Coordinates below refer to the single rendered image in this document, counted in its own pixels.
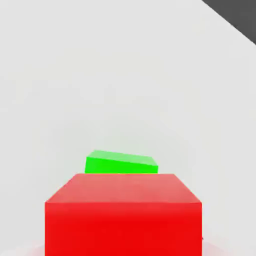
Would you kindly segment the small green cube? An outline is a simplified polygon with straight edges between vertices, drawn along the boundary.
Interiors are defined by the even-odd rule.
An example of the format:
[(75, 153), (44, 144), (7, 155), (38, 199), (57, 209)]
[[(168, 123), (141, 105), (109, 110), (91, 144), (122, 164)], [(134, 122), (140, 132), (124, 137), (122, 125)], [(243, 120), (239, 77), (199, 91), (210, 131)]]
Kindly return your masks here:
[(150, 156), (94, 150), (85, 161), (86, 174), (157, 174), (158, 165)]

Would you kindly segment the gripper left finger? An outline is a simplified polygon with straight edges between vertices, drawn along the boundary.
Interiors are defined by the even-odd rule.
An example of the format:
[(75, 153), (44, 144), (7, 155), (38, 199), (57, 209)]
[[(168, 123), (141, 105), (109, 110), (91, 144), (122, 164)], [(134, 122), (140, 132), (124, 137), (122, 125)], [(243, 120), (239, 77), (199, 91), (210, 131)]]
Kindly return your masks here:
[(45, 245), (18, 247), (8, 251), (7, 256), (45, 256)]

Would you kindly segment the small red cube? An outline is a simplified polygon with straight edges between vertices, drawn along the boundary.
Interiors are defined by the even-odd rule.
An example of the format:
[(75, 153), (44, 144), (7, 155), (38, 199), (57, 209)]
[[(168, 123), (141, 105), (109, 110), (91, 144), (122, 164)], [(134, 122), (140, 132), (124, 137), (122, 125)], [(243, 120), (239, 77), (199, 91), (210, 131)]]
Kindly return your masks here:
[(44, 212), (45, 256), (202, 256), (202, 203), (174, 174), (76, 174)]

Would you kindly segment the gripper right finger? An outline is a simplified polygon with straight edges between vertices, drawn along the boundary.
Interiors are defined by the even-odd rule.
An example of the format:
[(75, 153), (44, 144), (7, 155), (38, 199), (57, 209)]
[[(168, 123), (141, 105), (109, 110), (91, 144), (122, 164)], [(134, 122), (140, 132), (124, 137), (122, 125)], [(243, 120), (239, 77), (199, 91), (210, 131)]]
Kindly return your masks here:
[(241, 256), (242, 245), (222, 237), (204, 237), (202, 256)]

